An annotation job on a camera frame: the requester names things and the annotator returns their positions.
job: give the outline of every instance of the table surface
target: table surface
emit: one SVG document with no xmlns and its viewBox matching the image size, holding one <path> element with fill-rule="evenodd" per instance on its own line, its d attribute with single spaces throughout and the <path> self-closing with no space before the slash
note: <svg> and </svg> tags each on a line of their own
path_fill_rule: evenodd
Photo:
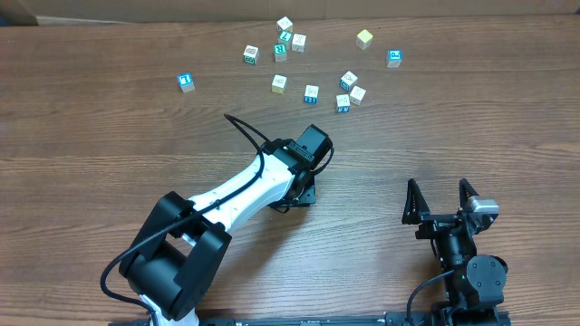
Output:
<svg viewBox="0 0 580 326">
<path fill-rule="evenodd" d="M 402 225 L 414 177 L 433 213 L 466 177 L 501 205 L 475 238 L 509 265 L 515 325 L 580 319 L 580 19 L 575 16 L 295 22 L 305 53 L 274 62 L 274 22 L 10 28 L 0 33 L 0 324 L 104 325 L 143 318 L 101 293 L 104 266 L 171 190 L 205 192 L 255 151 L 229 113 L 270 138 L 314 123 L 336 153 L 317 203 L 263 209 L 233 234 L 198 307 L 295 317 L 402 311 L 438 272 Z M 355 36 L 368 29 L 362 51 Z M 242 62 L 247 44 L 257 66 Z M 389 48 L 399 69 L 386 69 Z M 336 114 L 339 79 L 367 90 Z M 191 72 L 182 93 L 176 76 Z M 270 91 L 274 74 L 285 95 Z M 318 104 L 303 103 L 305 85 Z M 180 249 L 187 246 L 172 241 Z M 117 272 L 113 290 L 134 295 Z M 413 304 L 444 299 L 438 284 Z"/>
</svg>

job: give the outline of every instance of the cube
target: cube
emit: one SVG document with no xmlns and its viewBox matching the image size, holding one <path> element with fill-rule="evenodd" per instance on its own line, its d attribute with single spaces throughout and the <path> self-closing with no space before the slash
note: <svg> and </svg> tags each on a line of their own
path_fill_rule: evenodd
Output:
<svg viewBox="0 0 580 326">
<path fill-rule="evenodd" d="M 286 49 L 290 47 L 292 42 L 292 33 L 287 31 L 282 31 L 280 36 L 278 36 L 278 43 L 286 46 Z"/>
<path fill-rule="evenodd" d="M 305 51 L 306 35 L 294 34 L 292 39 L 292 51 L 303 53 Z"/>
<path fill-rule="evenodd" d="M 196 85 L 193 84 L 193 77 L 191 73 L 184 73 L 178 76 L 179 87 L 183 92 L 193 91 L 196 89 Z"/>
<path fill-rule="evenodd" d="M 316 104 L 318 102 L 318 86 L 306 85 L 304 103 Z"/>
<path fill-rule="evenodd" d="M 372 34 L 367 30 L 362 30 L 358 35 L 356 35 L 356 45 L 358 45 L 361 50 L 364 50 L 371 46 Z"/>
<path fill-rule="evenodd" d="M 336 95 L 336 113 L 346 113 L 351 110 L 351 103 L 348 101 L 348 95 Z"/>
<path fill-rule="evenodd" d="M 361 105 L 361 101 L 363 100 L 365 93 L 366 93 L 365 89 L 362 89 L 358 86 L 354 86 L 353 91 L 351 91 L 351 95 L 349 96 L 351 103 Z"/>
<path fill-rule="evenodd" d="M 286 52 L 286 46 L 283 44 L 274 45 L 274 60 L 276 62 L 284 62 L 288 60 L 288 53 Z"/>
<path fill-rule="evenodd" d="M 402 62 L 401 50 L 389 50 L 387 55 L 387 68 L 398 68 Z"/>
<path fill-rule="evenodd" d="M 286 87 L 286 77 L 275 75 L 274 80 L 272 81 L 272 92 L 284 94 L 285 87 Z"/>
<path fill-rule="evenodd" d="M 278 21 L 278 23 L 276 24 L 276 28 L 278 29 L 278 32 L 282 31 L 292 32 L 294 30 L 294 25 L 292 24 L 290 19 L 288 19 L 288 17 L 284 17 Z"/>
<path fill-rule="evenodd" d="M 260 52 L 255 46 L 248 45 L 244 51 L 244 61 L 251 64 L 256 64 L 257 58 L 260 56 Z"/>
<path fill-rule="evenodd" d="M 351 88 L 356 85 L 356 80 L 358 78 L 352 72 L 346 72 L 341 78 L 341 87 L 346 91 L 350 91 Z"/>
</svg>

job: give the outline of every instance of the wooden table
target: wooden table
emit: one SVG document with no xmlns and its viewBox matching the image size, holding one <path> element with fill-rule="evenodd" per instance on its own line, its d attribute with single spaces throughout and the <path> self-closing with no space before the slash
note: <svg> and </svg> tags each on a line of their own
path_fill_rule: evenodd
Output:
<svg viewBox="0 0 580 326">
<path fill-rule="evenodd" d="M 374 34 L 366 51 L 362 29 Z M 402 225 L 407 180 L 451 213 L 466 177 L 501 204 L 478 251 L 509 264 L 515 325 L 580 319 L 580 20 L 575 16 L 295 22 L 305 53 L 274 63 L 273 22 L 0 30 L 0 324 L 104 325 L 144 311 L 101 293 L 103 267 L 156 201 L 205 192 L 255 152 L 223 117 L 270 138 L 311 123 L 336 153 L 317 203 L 264 209 L 236 231 L 199 307 L 292 317 L 402 311 L 438 272 Z M 242 62 L 247 44 L 257 66 Z M 399 69 L 386 50 L 401 48 Z M 367 90 L 335 113 L 346 71 Z M 184 94 L 176 76 L 191 72 Z M 274 94 L 275 73 L 288 78 Z M 318 104 L 303 103 L 305 85 Z M 179 248 L 186 245 L 173 241 Z M 111 288 L 133 292 L 118 273 Z M 439 284 L 413 304 L 443 299 Z"/>
</svg>

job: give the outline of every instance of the blue cube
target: blue cube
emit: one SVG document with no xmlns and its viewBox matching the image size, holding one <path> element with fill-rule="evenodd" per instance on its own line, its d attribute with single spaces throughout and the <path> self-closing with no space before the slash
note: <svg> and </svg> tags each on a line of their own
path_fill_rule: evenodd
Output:
<svg viewBox="0 0 580 326">
<path fill-rule="evenodd" d="M 318 102 L 318 86 L 306 85 L 304 103 L 316 104 Z"/>
<path fill-rule="evenodd" d="M 191 73 L 184 73 L 178 76 L 179 87 L 183 92 L 193 91 L 196 89 L 195 84 L 193 83 L 193 77 L 191 77 Z"/>
<path fill-rule="evenodd" d="M 387 68 L 398 68 L 402 62 L 401 50 L 389 50 L 387 55 Z"/>
</svg>

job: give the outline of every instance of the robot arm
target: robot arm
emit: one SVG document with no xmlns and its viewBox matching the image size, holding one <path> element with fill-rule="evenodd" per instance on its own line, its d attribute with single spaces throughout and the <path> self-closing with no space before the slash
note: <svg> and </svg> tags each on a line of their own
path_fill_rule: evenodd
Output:
<svg viewBox="0 0 580 326">
<path fill-rule="evenodd" d="M 156 311 L 159 326 L 176 322 L 197 326 L 193 309 L 216 275 L 231 241 L 228 232 L 238 229 L 264 206 L 313 203 L 314 175 L 320 170 L 314 169 L 329 150 L 332 155 L 332 146 L 328 135 L 311 125 L 297 141 L 276 139 L 264 144 L 260 177 L 229 200 L 222 198 L 255 178 L 261 165 L 260 155 L 244 171 L 205 194 L 186 200 L 170 192 L 159 200 L 131 247 L 187 218 L 190 221 L 168 234 L 190 243 L 191 252 L 188 256 L 182 254 L 165 240 L 165 234 L 125 256 L 119 268 L 131 289 Z M 313 190 L 308 193 L 310 201 L 301 200 L 306 188 Z M 216 208 L 205 209 L 216 203 Z"/>
</svg>

